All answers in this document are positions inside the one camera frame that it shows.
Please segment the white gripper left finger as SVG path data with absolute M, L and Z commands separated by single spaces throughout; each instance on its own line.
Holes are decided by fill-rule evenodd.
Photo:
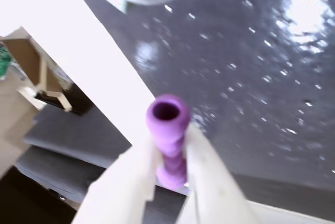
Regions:
M 154 198 L 160 153 L 151 137 L 134 145 L 93 182 L 73 223 L 142 223 Z

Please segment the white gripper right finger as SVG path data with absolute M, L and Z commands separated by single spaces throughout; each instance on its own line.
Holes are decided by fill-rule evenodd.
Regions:
M 209 140 L 195 125 L 185 136 L 189 194 L 177 223 L 259 223 Z

